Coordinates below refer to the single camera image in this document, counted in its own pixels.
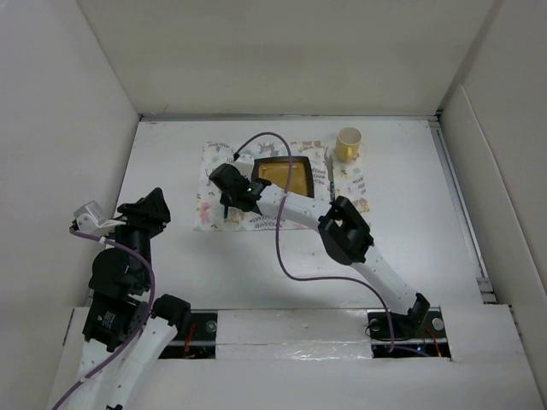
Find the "table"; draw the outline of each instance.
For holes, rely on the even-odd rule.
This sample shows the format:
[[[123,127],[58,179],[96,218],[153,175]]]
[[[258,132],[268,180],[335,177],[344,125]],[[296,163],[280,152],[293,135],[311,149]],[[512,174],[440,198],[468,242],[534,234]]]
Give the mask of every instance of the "table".
[[[382,117],[141,122],[118,203],[163,189],[172,222],[152,239],[157,295],[173,294],[197,309],[380,307],[360,286],[290,281],[278,267],[272,231],[193,231],[205,142],[242,143],[262,131],[288,141],[333,141],[345,126],[363,135],[371,208],[366,219],[385,259],[433,306],[481,304],[476,262],[466,249],[427,120]],[[282,231],[281,248],[295,275],[359,277],[331,261],[312,231]]]

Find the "wire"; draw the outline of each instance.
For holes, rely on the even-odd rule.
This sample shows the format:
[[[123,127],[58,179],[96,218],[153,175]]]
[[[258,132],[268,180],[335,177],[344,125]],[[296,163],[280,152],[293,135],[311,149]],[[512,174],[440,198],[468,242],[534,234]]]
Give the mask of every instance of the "wire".
[[[370,337],[371,339],[374,339],[374,340],[378,340],[379,342],[389,342],[391,339],[390,338],[387,338],[387,339],[382,339],[381,337],[374,337],[371,333],[370,333],[370,325],[367,326],[365,328],[365,335],[367,335],[368,337]],[[395,337],[395,341],[396,342],[406,342],[408,340],[412,339],[412,337]]]
[[[429,333],[429,336],[432,337],[433,342],[435,343],[435,348],[437,349],[437,355],[438,355],[438,357],[443,357],[443,356],[441,355],[441,349],[438,348],[437,338],[435,337],[435,335],[433,335],[433,332],[432,332],[431,329],[429,329],[428,327],[426,328],[426,331],[427,331],[427,333]]]
[[[195,323],[191,326],[190,333],[188,334],[188,336],[185,339],[185,352],[182,354],[183,359],[186,357],[186,355],[190,351],[190,345],[189,344],[191,342],[191,339],[194,336],[194,330],[196,330],[196,324]]]
[[[246,143],[244,143],[239,149],[236,151],[236,154],[239,154],[239,152],[247,146],[251,141],[254,141],[255,139],[265,136],[265,135],[271,135],[273,137],[278,138],[281,143],[285,146],[285,149],[287,151],[287,156],[289,157],[289,172],[287,174],[287,180],[285,183],[285,196],[283,196],[283,199],[281,199],[281,204],[279,205],[279,211],[277,213],[277,219],[275,221],[275,252],[277,254],[277,260],[279,262],[279,266],[281,267],[281,271],[291,280],[295,280],[297,282],[318,282],[321,280],[344,280],[346,282],[353,282],[355,284],[360,284],[362,286],[365,286],[367,289],[369,289],[371,292],[373,292],[380,303],[382,304],[382,307],[385,310],[385,316],[387,318],[387,324],[390,329],[390,336],[391,336],[391,343],[390,348],[388,350],[389,353],[393,351],[395,348],[395,332],[393,330],[393,322],[391,320],[391,313],[387,305],[385,304],[384,298],[381,296],[378,291],[373,288],[370,284],[363,282],[362,280],[351,278],[349,276],[320,276],[320,277],[311,277],[311,278],[299,278],[296,276],[292,276],[286,269],[285,264],[283,263],[283,259],[281,257],[281,248],[279,246],[279,229],[281,227],[281,216],[283,214],[283,207],[285,206],[285,201],[287,198],[287,194],[289,193],[289,188],[291,187],[291,178],[292,178],[292,154],[291,154],[291,147],[289,144],[285,141],[283,137],[281,137],[279,134],[276,134],[275,132],[260,132],[256,134],[254,137],[251,137]]]
[[[76,237],[82,237],[84,239],[89,239],[91,241],[100,242],[101,237],[97,235],[91,235],[89,233],[83,233],[76,231],[73,227],[71,227],[68,230],[72,235],[75,235]],[[85,379],[92,378],[97,373],[99,373],[104,367],[106,367],[109,363],[112,362],[116,357],[118,357],[121,352],[125,350],[127,346],[132,342],[132,340],[138,335],[140,330],[143,328],[143,326],[146,324],[146,320],[148,320],[148,317],[150,316],[150,311],[152,310],[152,303],[154,302],[154,297],[156,293],[156,276],[154,275],[154,271],[152,270],[152,265],[139,253],[135,252],[133,249],[128,248],[125,245],[122,245],[121,243],[117,243],[116,241],[113,241],[111,239],[105,239],[104,243],[107,245],[113,246],[117,249],[123,250],[124,252],[127,252],[132,258],[135,258],[137,261],[142,263],[146,270],[148,271],[148,274],[150,276],[150,294],[148,297],[148,304],[146,306],[146,310],[144,311],[144,315],[140,322],[138,323],[138,326],[135,328],[133,333],[127,337],[124,343],[120,345],[119,348],[117,348],[113,354],[111,354],[105,361],[91,369],[85,376]],[[67,392],[62,395],[62,397],[57,401],[57,403],[51,408],[51,410],[57,410],[61,407],[62,403],[66,401],[70,395],[78,389],[79,386],[81,386],[84,382],[81,380],[77,381],[73,384],[73,386],[67,390]]]

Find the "white backdrop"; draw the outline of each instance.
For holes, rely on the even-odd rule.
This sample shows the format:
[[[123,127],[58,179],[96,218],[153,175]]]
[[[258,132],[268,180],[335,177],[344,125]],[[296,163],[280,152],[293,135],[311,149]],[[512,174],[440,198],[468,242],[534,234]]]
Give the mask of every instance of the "white backdrop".
[[[502,2],[441,118],[494,290],[513,305],[545,402],[546,20],[545,2]]]
[[[0,1],[0,405],[44,408],[97,247],[68,235],[113,211],[138,116],[76,0]]]
[[[434,114],[492,0],[79,0],[140,113]]]

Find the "red wire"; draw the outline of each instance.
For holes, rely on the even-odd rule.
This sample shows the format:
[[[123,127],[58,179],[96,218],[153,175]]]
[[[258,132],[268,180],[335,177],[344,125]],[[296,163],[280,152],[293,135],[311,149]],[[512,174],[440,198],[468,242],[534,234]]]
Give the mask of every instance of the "red wire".
[[[437,355],[438,355],[438,357],[443,357],[443,356],[441,355],[441,350],[440,350],[440,348],[438,348],[437,338],[435,337],[435,335],[433,335],[433,332],[432,332],[428,327],[426,328],[426,331],[427,331],[427,333],[429,333],[429,336],[432,337],[433,342],[435,343],[435,348],[437,349]]]
[[[183,359],[188,354],[188,351],[190,350],[190,346],[188,344],[191,342],[191,338],[194,336],[194,330],[196,330],[196,324],[194,323],[190,328],[190,333],[185,339],[185,352],[182,354]]]

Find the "patterned cloth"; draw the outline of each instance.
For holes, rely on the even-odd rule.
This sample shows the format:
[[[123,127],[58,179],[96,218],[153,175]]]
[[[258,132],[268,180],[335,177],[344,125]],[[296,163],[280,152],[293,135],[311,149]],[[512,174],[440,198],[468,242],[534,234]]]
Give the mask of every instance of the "patterned cloth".
[[[197,190],[196,217],[194,231],[260,231],[275,229],[275,218],[254,213],[244,213],[236,208],[230,208],[228,217],[224,219],[224,207],[220,204],[221,192],[209,181],[209,175],[224,162],[232,161],[233,153],[240,143],[206,143],[203,146],[202,167],[199,174]],[[315,198],[330,200],[329,181],[326,164],[328,150],[322,141],[291,143],[294,156],[307,156],[312,168]],[[254,158],[286,155],[281,142],[252,143],[245,147],[242,154],[250,154]],[[335,189],[337,195],[347,196],[356,205],[359,212],[367,212],[368,204],[361,168],[353,164],[342,164],[334,161]],[[281,221],[281,229],[307,229],[289,220]]]

